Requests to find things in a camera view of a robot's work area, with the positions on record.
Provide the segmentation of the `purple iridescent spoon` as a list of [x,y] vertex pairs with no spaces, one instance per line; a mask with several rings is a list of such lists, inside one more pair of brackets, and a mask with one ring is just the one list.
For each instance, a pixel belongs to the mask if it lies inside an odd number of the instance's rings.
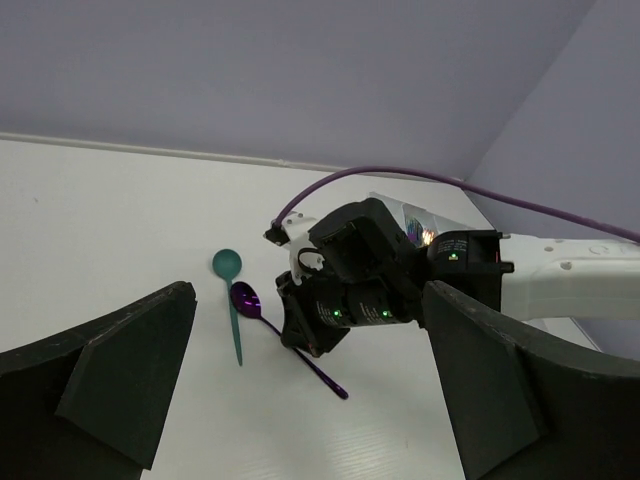
[[[262,305],[260,298],[257,295],[256,291],[248,283],[244,281],[234,282],[230,288],[230,294],[232,304],[239,314],[246,318],[261,321],[264,325],[269,327],[278,337],[281,336],[281,331],[262,315]],[[330,376],[328,376],[322,369],[315,365],[299,349],[293,348],[292,352],[295,353],[340,399],[349,399],[348,392]]]

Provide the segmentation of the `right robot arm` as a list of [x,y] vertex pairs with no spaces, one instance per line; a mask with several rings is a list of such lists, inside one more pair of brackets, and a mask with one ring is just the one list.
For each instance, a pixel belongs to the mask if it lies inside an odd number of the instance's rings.
[[266,238],[289,253],[276,279],[282,344],[314,357],[357,327],[424,323],[424,286],[443,282],[519,321],[639,316],[639,247],[449,230],[414,244],[382,200],[345,204],[322,219],[299,213]]

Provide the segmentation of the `rainbow iridescent fork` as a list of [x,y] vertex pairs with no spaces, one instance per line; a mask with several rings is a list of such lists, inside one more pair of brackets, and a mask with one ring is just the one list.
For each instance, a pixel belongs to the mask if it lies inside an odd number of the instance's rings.
[[420,221],[415,217],[408,215],[405,217],[405,226],[409,240],[418,247],[423,246],[422,231],[424,230],[424,227]]

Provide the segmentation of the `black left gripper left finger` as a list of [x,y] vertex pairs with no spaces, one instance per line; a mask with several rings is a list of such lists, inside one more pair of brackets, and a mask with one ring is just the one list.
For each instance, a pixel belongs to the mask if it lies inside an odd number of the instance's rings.
[[4,479],[138,479],[151,469],[196,313],[175,282],[1,354]]

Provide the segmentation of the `ornate gold fork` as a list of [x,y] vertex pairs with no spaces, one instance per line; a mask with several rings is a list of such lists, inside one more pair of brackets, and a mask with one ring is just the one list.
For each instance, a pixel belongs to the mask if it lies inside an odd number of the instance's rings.
[[429,229],[424,229],[422,231],[422,243],[424,245],[429,245],[435,238],[436,233]]

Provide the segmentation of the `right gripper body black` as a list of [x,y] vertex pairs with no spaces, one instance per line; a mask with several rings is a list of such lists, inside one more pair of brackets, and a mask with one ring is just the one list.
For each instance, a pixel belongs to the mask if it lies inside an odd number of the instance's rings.
[[430,269],[384,203],[367,198],[339,207],[310,230],[323,269],[294,284],[276,279],[284,309],[282,344],[318,358],[354,328],[424,320]]

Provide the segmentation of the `teal spoon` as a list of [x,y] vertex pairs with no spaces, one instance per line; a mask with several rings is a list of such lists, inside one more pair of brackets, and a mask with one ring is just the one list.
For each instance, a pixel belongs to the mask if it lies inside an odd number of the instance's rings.
[[243,366],[243,350],[241,343],[241,333],[238,321],[238,314],[231,295],[231,288],[234,281],[242,270],[242,260],[240,255],[232,249],[221,249],[215,253],[212,259],[213,272],[226,284],[226,292],[229,303],[229,315],[235,354],[239,366]]

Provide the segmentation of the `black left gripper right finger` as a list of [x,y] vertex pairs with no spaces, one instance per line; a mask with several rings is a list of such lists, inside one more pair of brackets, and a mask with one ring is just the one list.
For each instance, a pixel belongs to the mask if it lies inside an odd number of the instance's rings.
[[638,362],[442,282],[425,285],[422,305],[465,478],[638,478]]

